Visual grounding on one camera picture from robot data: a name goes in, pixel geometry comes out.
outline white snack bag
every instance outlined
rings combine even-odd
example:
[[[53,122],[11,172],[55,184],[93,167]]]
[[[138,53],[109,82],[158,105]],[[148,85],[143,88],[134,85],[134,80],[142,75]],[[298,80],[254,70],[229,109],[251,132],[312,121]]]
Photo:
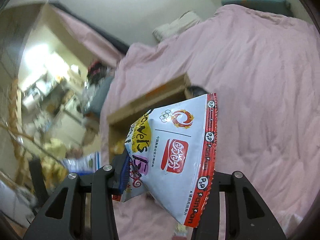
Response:
[[[121,201],[149,191],[179,223],[197,227],[211,189],[216,135],[216,94],[145,113],[125,140],[130,180]]]

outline yellow label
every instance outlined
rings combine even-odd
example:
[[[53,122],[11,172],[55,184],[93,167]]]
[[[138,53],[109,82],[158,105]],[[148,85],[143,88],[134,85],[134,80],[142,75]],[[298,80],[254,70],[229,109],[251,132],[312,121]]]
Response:
[[[149,114],[148,111],[136,122],[133,134],[132,134],[132,153],[146,152],[151,142],[151,128],[148,122]]]

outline olympic rings logo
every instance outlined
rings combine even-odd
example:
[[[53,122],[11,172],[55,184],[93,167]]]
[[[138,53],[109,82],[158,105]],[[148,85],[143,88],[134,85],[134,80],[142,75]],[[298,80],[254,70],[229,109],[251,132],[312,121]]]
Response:
[[[159,116],[161,122],[169,122],[171,120],[171,118],[168,119],[169,117],[171,117],[171,111],[169,109],[162,112],[161,116]]]

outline light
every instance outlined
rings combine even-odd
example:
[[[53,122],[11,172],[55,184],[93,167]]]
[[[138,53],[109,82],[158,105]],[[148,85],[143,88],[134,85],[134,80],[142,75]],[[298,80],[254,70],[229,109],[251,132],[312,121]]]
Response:
[[[67,74],[69,65],[64,62],[62,57],[56,52],[52,53],[46,58],[44,63],[47,70],[55,77],[65,77],[69,79]]]
[[[39,44],[29,49],[25,54],[27,67],[32,71],[38,71],[44,66],[46,58],[49,56],[47,44]]]
[[[72,64],[70,68],[74,73],[79,74],[79,67],[77,65]]]

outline pink bedsheet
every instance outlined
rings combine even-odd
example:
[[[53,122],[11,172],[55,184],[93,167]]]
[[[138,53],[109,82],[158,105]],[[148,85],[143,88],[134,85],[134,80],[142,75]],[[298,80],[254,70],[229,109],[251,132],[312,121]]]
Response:
[[[216,170],[243,171],[290,234],[320,189],[320,43],[313,25],[238,5],[156,47],[133,44],[119,64],[101,114],[188,72],[217,93]],[[139,196],[115,204],[120,239],[171,239],[175,220]]]

